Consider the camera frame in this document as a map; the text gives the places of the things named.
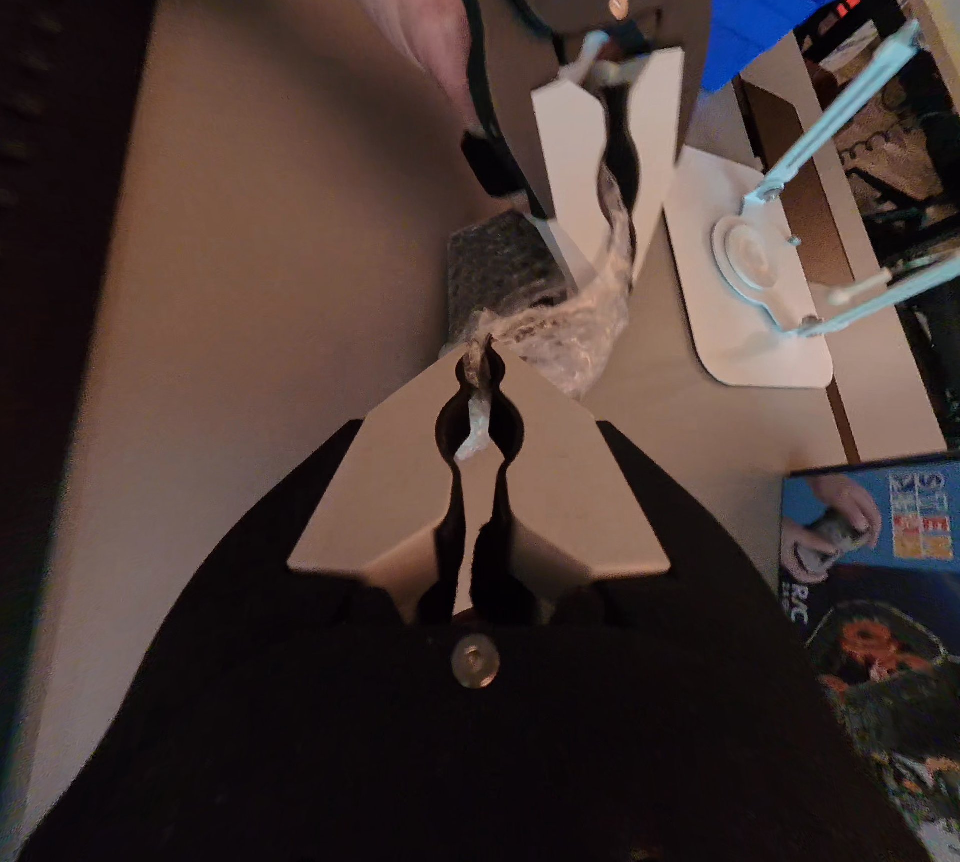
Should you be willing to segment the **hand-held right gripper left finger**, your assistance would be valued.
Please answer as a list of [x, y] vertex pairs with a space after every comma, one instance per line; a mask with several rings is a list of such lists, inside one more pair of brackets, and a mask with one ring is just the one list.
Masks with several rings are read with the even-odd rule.
[[466, 551], [467, 352], [454, 346], [362, 420], [288, 568], [387, 592], [409, 624], [450, 620]]

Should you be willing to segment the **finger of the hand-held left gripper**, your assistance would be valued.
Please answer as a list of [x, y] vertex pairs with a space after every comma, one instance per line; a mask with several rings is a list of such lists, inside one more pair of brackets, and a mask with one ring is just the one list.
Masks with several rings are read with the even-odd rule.
[[535, 90], [532, 101], [554, 206], [532, 223], [578, 293], [596, 278], [612, 234], [599, 196], [606, 116], [599, 100], [570, 81]]
[[630, 214], [631, 282], [642, 270], [673, 183], [685, 62], [682, 48], [600, 62], [605, 161]]

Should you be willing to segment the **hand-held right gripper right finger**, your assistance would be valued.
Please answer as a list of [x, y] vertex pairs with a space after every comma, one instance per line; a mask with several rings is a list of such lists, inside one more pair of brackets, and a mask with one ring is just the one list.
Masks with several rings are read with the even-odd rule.
[[478, 616], [537, 623], [571, 592], [669, 573], [594, 415], [491, 340], [483, 368], [487, 431], [502, 461], [471, 566]]

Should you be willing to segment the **black battery box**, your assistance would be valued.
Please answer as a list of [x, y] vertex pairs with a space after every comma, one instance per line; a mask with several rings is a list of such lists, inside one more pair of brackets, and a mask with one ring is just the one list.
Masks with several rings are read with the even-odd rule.
[[534, 224], [510, 209], [453, 233], [447, 243], [447, 343], [465, 340], [484, 313], [504, 318], [569, 295]]

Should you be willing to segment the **clear plastic parts bag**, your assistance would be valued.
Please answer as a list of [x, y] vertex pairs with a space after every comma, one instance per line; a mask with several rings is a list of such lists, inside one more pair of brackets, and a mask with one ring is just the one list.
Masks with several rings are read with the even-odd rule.
[[601, 206], [611, 227], [608, 252], [594, 280], [555, 306], [537, 306], [513, 316], [480, 316], [462, 341], [446, 343], [441, 354], [465, 346], [465, 375], [472, 387], [467, 404], [468, 435], [455, 453], [464, 462], [492, 444], [491, 372], [487, 345], [509, 351], [535, 369], [565, 396], [582, 400], [604, 373], [628, 325], [632, 290], [629, 236], [631, 218], [609, 168], [599, 174]]

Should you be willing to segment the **white desk stand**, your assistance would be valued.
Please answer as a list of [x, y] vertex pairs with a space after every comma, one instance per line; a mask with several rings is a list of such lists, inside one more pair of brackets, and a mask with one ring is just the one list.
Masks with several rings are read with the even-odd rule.
[[923, 46], [906, 22], [765, 173], [689, 145], [664, 216], [694, 348], [729, 387], [816, 389], [834, 379], [826, 337], [958, 278], [958, 250], [924, 256], [827, 293], [819, 316], [781, 197], [810, 160]]

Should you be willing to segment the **blue cardboard kit box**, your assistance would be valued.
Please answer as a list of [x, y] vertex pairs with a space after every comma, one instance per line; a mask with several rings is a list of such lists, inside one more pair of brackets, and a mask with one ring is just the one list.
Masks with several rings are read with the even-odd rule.
[[958, 452], [787, 476], [779, 557], [853, 747], [928, 858], [958, 860]]

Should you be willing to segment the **black perforated chair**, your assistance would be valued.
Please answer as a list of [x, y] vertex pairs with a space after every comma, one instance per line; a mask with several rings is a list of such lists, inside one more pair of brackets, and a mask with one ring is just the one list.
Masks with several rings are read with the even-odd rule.
[[157, 1], [1, 0], [2, 776]]

